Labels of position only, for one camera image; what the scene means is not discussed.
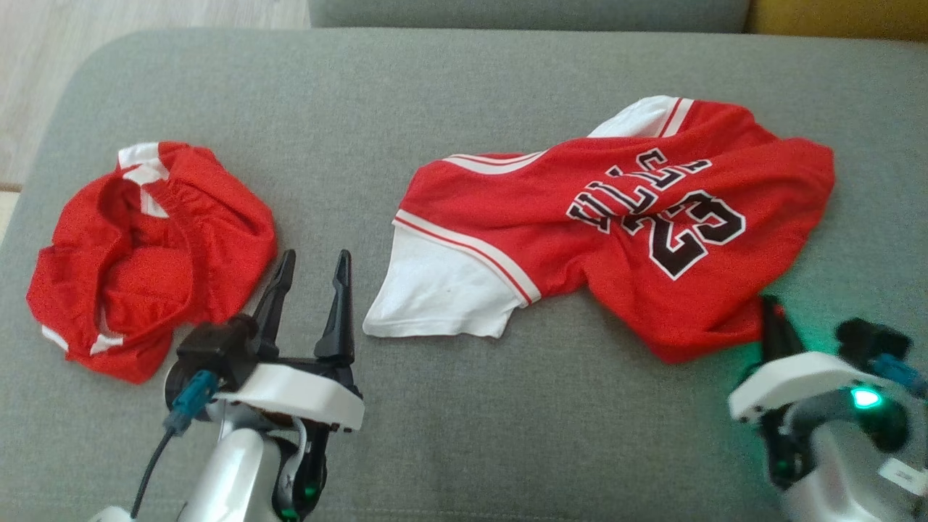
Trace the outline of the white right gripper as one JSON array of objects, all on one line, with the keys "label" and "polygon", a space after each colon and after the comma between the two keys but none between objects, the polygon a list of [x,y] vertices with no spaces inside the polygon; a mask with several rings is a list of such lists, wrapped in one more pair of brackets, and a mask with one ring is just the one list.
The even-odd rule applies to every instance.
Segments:
[{"label": "white right gripper", "polygon": [[756,424],[765,413],[855,384],[881,378],[854,368],[836,355],[805,352],[805,345],[773,295],[761,297],[763,363],[729,394],[733,420]]}]

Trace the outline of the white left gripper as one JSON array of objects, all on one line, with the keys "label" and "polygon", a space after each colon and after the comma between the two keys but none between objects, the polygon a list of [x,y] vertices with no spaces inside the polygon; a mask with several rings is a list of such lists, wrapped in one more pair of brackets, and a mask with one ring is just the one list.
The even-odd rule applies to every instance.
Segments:
[{"label": "white left gripper", "polygon": [[[266,285],[253,320],[251,346],[258,360],[276,360],[283,305],[293,281],[297,254],[285,250]],[[336,430],[357,431],[365,404],[355,383],[355,328],[352,320],[352,255],[341,250],[333,275],[334,297],[326,327],[316,342],[317,361],[300,365],[261,362],[236,391],[221,391],[211,402],[212,422],[252,423],[258,428],[281,426],[278,417],[296,417]]]}]

